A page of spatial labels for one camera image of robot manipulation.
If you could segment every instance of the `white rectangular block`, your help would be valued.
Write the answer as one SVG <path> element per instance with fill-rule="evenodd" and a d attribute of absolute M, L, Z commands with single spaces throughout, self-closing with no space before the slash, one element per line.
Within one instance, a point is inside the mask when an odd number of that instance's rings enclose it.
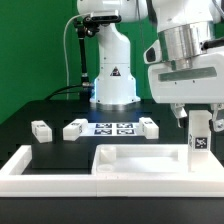
<path fill-rule="evenodd" d="M 79 135 L 88 129 L 87 119 L 76 119 L 63 128 L 63 139 L 66 141 L 75 141 Z"/>
<path fill-rule="evenodd" d="M 150 117 L 141 117 L 139 119 L 139 128 L 147 139 L 159 138 L 159 127 Z"/>
<path fill-rule="evenodd" d="M 52 142 L 52 130 L 44 121 L 31 122 L 32 133 L 40 143 Z"/>

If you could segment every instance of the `green backdrop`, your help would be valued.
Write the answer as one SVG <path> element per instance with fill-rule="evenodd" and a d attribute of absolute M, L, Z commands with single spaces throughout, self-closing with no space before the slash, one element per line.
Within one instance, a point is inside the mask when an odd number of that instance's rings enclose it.
<path fill-rule="evenodd" d="M 76 0 L 1 0 L 0 1 L 0 123 L 31 100 L 44 99 L 66 85 L 62 37 L 67 21 L 77 14 Z M 137 94 L 151 98 L 143 48 L 156 39 L 148 19 L 139 23 L 118 24 L 132 43 L 131 72 L 137 80 Z M 217 26 L 218 36 L 223 25 Z M 98 75 L 96 38 L 86 39 L 88 72 Z M 67 35 L 70 83 L 80 81 L 77 35 L 72 26 Z"/>

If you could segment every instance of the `small white block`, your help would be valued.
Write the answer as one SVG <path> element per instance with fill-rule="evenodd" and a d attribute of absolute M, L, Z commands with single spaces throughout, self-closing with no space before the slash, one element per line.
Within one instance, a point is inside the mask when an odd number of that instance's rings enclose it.
<path fill-rule="evenodd" d="M 141 117 L 139 119 L 139 129 L 144 133 L 147 139 L 159 138 L 159 127 L 150 117 Z"/>
<path fill-rule="evenodd" d="M 76 119 L 63 128 L 63 139 L 65 141 L 75 141 L 82 132 L 88 129 L 87 119 Z"/>
<path fill-rule="evenodd" d="M 32 133 L 40 143 L 52 142 L 52 130 L 44 121 L 31 122 Z"/>

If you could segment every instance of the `robot logo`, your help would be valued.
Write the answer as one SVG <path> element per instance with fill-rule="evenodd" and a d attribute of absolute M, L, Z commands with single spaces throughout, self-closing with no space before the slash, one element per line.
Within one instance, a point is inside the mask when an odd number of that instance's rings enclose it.
<path fill-rule="evenodd" d="M 113 70 L 113 72 L 111 73 L 110 76 L 121 76 L 117 67 L 114 68 L 114 70 Z"/>

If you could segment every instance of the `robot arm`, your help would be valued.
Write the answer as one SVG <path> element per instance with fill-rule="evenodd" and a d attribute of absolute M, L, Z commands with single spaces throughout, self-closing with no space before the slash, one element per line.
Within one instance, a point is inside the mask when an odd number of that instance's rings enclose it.
<path fill-rule="evenodd" d="M 214 129 L 224 130 L 224 120 L 217 121 L 217 110 L 224 102 L 224 47 L 214 36 L 214 23 L 221 20 L 219 12 L 211 0 L 148 0 L 150 4 L 158 40 L 144 57 L 152 64 L 148 73 L 153 98 L 170 103 L 177 119 L 186 116 L 186 103 L 211 104 Z M 205 49 L 205 42 L 214 48 Z"/>
<path fill-rule="evenodd" d="M 130 41 L 117 31 L 111 18 L 121 17 L 121 22 L 145 18 L 145 0 L 78 0 L 78 10 L 80 14 L 92 12 L 84 19 L 86 24 L 98 24 L 100 74 L 94 82 L 91 105 L 106 110 L 122 110 L 140 101 L 136 96 L 135 78 L 130 72 Z"/>

